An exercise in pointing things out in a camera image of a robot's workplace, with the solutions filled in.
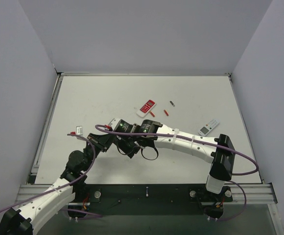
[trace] remote control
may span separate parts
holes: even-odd
[[[199,131],[198,133],[201,136],[206,136],[207,134],[209,134],[209,132],[211,132],[217,125],[219,124],[219,121],[216,119],[212,119],[209,123],[207,123],[206,125],[204,125]]]
[[[152,100],[147,101],[142,108],[140,108],[136,114],[140,118],[144,118],[154,107],[156,106],[156,103]]]

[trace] red calculator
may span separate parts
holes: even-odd
[[[147,101],[142,108],[140,108],[136,114],[140,118],[144,118],[154,107],[156,106],[156,103],[153,102],[151,99]]]

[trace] gray wall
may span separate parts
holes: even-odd
[[[33,162],[56,72],[17,0],[0,0],[0,208]]]
[[[233,72],[233,86],[284,224],[284,0],[274,0]]]
[[[20,0],[57,71],[232,72],[271,0]]]

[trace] black strap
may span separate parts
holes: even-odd
[[[145,158],[146,160],[149,160],[149,161],[153,161],[153,160],[156,160],[159,156],[159,153],[158,153],[158,150],[156,149],[156,147],[153,148],[157,154],[156,158],[154,159],[148,159],[148,158],[145,158],[144,155],[143,155],[143,149],[141,149],[141,154],[142,154],[142,157]]]

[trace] white table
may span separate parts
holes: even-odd
[[[205,123],[217,118],[220,124],[208,136],[226,134],[237,151],[254,158],[228,77],[65,76],[35,183],[53,183],[63,172],[69,154],[84,148],[83,141],[66,135],[76,126],[83,126],[86,137],[90,132],[101,134],[94,126],[108,124],[115,117],[140,124],[143,119],[136,110],[149,99],[157,103],[153,109],[156,117],[148,114],[145,118],[195,135]],[[149,158],[152,154],[145,152]],[[200,184],[206,183],[209,168],[203,160],[173,150],[159,149],[158,159],[147,161],[140,153],[132,159],[120,155],[112,146],[107,153],[99,154],[86,183]],[[233,172],[253,169],[251,162],[235,157]],[[234,176],[232,180],[261,183],[259,173]]]

